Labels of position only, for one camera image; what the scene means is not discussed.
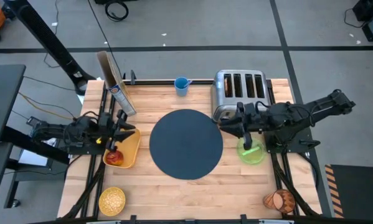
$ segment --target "silver toaster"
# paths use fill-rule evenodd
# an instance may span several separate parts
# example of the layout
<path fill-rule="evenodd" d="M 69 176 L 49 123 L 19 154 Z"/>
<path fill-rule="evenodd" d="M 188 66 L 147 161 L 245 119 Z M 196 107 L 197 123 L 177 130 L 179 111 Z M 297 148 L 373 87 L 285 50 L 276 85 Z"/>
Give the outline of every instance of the silver toaster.
<path fill-rule="evenodd" d="M 221 70 L 211 86 L 212 120 L 218 123 L 221 118 L 230 118 L 236 112 L 237 102 L 262 103 L 269 105 L 265 74 L 256 70 Z M 258 105 L 260 111 L 266 108 Z"/>

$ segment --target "blue cup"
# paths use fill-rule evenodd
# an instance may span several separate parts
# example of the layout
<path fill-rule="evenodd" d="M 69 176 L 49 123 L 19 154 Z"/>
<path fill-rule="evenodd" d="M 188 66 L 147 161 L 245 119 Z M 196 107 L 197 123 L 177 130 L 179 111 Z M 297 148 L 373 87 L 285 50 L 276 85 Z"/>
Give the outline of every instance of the blue cup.
<path fill-rule="evenodd" d="M 176 89 L 176 94 L 178 96 L 186 96 L 187 89 L 189 88 L 188 83 L 189 83 L 189 80 L 185 77 L 179 77 L 175 79 L 174 86 Z"/>

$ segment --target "cardboard box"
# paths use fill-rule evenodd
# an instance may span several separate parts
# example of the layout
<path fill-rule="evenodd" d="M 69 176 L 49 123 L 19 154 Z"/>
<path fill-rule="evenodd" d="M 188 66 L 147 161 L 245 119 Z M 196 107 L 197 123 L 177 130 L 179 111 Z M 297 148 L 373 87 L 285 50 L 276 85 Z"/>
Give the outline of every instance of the cardboard box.
<path fill-rule="evenodd" d="M 106 88 L 115 97 L 120 104 L 121 109 L 128 115 L 136 114 L 135 107 L 132 104 L 130 94 L 126 90 L 126 85 L 121 77 L 121 72 L 117 71 L 111 62 L 106 51 L 97 53 L 103 76 L 105 77 Z"/>

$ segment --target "orange and black striped sign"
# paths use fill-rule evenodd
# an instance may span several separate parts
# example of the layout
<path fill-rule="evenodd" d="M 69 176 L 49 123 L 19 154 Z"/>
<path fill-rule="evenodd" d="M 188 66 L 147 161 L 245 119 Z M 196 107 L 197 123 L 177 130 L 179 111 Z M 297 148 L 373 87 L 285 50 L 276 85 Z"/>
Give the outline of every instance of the orange and black striped sign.
<path fill-rule="evenodd" d="M 331 165 L 325 165 L 324 169 L 326 171 L 326 177 L 328 179 L 328 185 L 330 188 L 330 197 L 333 203 L 334 216 L 336 218 L 344 218 L 344 215 L 342 214 L 341 201 L 339 198 L 340 195 L 337 189 L 336 178 L 334 177 L 333 169 L 331 168 Z"/>

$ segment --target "gray floor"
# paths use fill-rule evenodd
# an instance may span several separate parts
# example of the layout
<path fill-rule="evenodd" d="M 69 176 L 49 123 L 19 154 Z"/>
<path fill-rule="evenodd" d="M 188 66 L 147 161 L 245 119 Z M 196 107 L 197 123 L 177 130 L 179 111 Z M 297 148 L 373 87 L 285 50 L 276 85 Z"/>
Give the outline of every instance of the gray floor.
<path fill-rule="evenodd" d="M 46 23 L 55 21 L 54 0 L 29 0 Z M 362 31 L 343 23 L 344 10 L 356 0 L 276 0 L 289 46 L 363 46 Z M 120 23 L 109 21 L 102 6 L 93 8 L 112 47 L 162 47 L 205 45 L 280 46 L 269 0 L 139 0 L 127 3 L 129 17 Z M 84 0 L 58 0 L 57 36 L 66 47 L 106 47 L 93 14 Z M 353 14 L 348 21 L 355 22 Z M 40 49 L 40 43 L 17 20 L 7 22 L 1 32 L 0 49 Z M 312 129 L 322 144 L 316 148 L 324 175 L 325 164 L 373 166 L 373 51 L 291 52 L 304 102 L 323 97 L 340 88 L 357 103 L 347 116 L 328 118 Z M 95 53 L 72 54 L 89 74 L 102 75 Z M 282 51 L 162 51 L 115 52 L 122 72 L 133 69 L 139 79 L 213 78 L 221 69 L 256 69 L 268 78 L 289 78 Z M 48 68 L 44 54 L 0 54 L 0 64 L 21 63 L 26 75 L 71 88 L 60 68 Z M 81 104 L 72 91 L 24 80 L 21 92 L 37 101 L 63 106 L 79 114 Z M 58 113 L 65 112 L 49 108 Z M 68 121 L 30 107 L 21 97 L 14 110 L 51 123 Z M 30 131 L 25 119 L 16 114 L 8 125 Z M 14 150 L 13 157 L 19 151 Z M 57 214 L 63 182 L 26 182 L 16 197 L 19 208 L 3 210 L 10 177 L 0 189 L 0 223 L 29 223 L 53 220 Z"/>

